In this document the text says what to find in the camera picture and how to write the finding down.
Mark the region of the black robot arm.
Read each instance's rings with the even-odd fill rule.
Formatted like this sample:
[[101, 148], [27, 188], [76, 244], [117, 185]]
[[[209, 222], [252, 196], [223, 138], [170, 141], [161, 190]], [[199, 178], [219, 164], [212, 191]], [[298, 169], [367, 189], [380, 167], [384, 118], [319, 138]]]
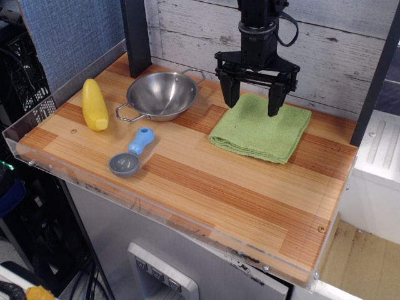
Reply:
[[299, 33], [289, 43], [279, 37], [279, 20], [298, 23], [284, 12], [288, 1], [238, 1], [241, 20], [241, 50], [217, 52], [216, 76], [220, 81], [224, 102], [233, 108], [239, 100], [240, 83], [269, 88], [268, 116], [276, 116], [284, 100], [297, 88], [300, 67], [278, 55], [278, 44], [292, 46]]

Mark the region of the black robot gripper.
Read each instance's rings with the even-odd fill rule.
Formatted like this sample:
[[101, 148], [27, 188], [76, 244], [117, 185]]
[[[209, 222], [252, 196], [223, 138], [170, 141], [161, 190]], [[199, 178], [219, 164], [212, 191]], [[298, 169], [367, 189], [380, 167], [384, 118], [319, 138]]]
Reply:
[[217, 52], [216, 76], [220, 80], [224, 102], [233, 108], [239, 100], [240, 81], [272, 84], [268, 93], [268, 116], [276, 116], [290, 91], [297, 83], [300, 67], [281, 58], [277, 48], [278, 28], [244, 27], [241, 50]]

